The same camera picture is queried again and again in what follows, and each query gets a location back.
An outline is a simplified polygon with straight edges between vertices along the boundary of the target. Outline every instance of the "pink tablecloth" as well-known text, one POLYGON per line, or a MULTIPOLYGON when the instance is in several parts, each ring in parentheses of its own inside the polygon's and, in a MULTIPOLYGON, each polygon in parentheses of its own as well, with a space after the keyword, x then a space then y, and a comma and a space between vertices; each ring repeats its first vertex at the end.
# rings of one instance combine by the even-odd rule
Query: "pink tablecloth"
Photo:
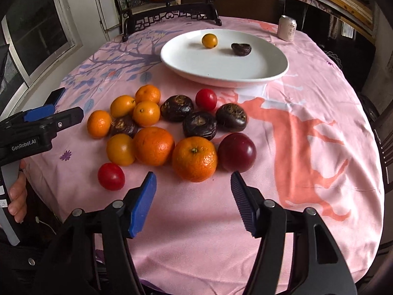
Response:
MULTIPOLYGON (((305 34, 287 43, 277 27, 222 18, 225 29, 260 36, 288 57, 288 73, 249 89, 219 89, 219 105, 237 102, 250 122, 244 133, 258 149, 246 183, 283 207, 312 206, 322 215, 345 256, 354 280, 371 265, 382 233, 384 192, 377 147, 354 90, 343 73, 305 34)), ((31 183, 63 220, 75 208, 99 210, 122 199, 154 171, 158 189, 143 231, 130 241, 140 278, 177 295, 241 294, 259 240, 244 229, 233 200, 230 174, 218 170, 203 183, 180 180, 170 165, 123 167, 125 188, 105 191, 97 170, 108 162, 106 139, 93 140, 86 121, 94 110, 109 110, 120 95, 134 95, 146 84, 158 86, 162 101, 171 95, 195 98, 202 88, 160 62, 166 41, 184 32, 217 28, 204 21, 172 19, 133 34, 127 43, 109 42, 73 70, 62 85, 57 107, 83 108, 80 125, 58 134, 53 149, 28 159, 31 183)), ((160 121, 178 142, 179 123, 160 121)), ((223 133, 213 140, 219 143, 223 133)), ((278 292, 286 289, 292 238, 287 236, 278 292)))

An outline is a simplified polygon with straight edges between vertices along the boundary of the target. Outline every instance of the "orange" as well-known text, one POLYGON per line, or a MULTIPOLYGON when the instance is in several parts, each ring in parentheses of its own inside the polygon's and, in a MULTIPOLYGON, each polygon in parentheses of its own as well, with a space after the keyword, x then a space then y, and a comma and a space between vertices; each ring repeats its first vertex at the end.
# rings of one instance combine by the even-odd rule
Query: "orange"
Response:
POLYGON ((177 175, 190 182, 202 182, 217 168, 216 149, 210 141, 199 136, 181 140, 173 150, 172 167, 177 175))
POLYGON ((131 114, 136 106, 136 101, 129 95, 117 97, 111 104, 111 115, 114 118, 121 118, 124 115, 131 114))
POLYGON ((109 160, 120 166, 128 166, 135 161, 132 138, 126 134, 116 134, 107 142, 109 160))
POLYGON ((87 131, 92 138, 103 138, 109 133, 112 118, 108 112, 98 110, 90 114, 87 120, 87 131))
POLYGON ((173 136, 160 127, 146 127, 134 137, 136 159, 147 165, 164 165, 174 149, 173 136))
POLYGON ((135 93, 135 100, 137 103, 142 101, 152 101, 156 104, 160 102, 161 92, 154 85, 146 84, 139 88, 135 93))
POLYGON ((160 119, 160 107, 151 101, 143 101, 135 106, 132 118, 139 126, 152 126, 160 119))

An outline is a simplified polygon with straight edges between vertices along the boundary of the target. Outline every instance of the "human hand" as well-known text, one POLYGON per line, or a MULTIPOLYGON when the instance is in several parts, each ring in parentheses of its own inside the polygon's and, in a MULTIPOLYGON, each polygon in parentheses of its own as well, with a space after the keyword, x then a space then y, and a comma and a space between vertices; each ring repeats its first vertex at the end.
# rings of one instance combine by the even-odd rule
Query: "human hand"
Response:
MULTIPOLYGON (((26 167, 26 162, 21 160, 19 167, 24 169, 26 167)), ((9 197, 11 199, 11 203, 8 206, 9 213, 15 217, 15 221, 17 223, 23 222, 27 213, 26 176, 23 172, 19 172, 18 179, 11 186, 11 189, 9 190, 9 197)))

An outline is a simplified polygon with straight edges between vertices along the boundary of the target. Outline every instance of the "yellow fruit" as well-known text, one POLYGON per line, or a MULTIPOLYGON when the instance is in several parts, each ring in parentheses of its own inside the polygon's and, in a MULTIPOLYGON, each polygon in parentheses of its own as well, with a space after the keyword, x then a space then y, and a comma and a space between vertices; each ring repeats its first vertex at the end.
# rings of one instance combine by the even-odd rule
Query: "yellow fruit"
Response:
POLYGON ((120 166, 128 166, 135 161, 132 138, 126 134, 112 136, 107 142, 107 156, 109 160, 120 166))
POLYGON ((214 34, 207 33, 202 38, 202 44, 208 49, 213 49, 219 43, 217 37, 214 34))
POLYGON ((114 118, 121 118, 124 115, 131 114, 136 106, 136 101, 129 95, 117 97, 111 104, 111 115, 114 118))

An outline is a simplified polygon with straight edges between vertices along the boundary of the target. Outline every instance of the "white can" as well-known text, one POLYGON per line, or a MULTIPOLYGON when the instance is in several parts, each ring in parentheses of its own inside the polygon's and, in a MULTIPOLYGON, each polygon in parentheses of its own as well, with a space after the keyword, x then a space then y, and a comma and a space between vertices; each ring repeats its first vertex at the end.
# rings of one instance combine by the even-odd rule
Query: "white can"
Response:
POLYGON ((292 42, 295 38, 296 20, 282 15, 278 22, 277 36, 287 42, 292 42))

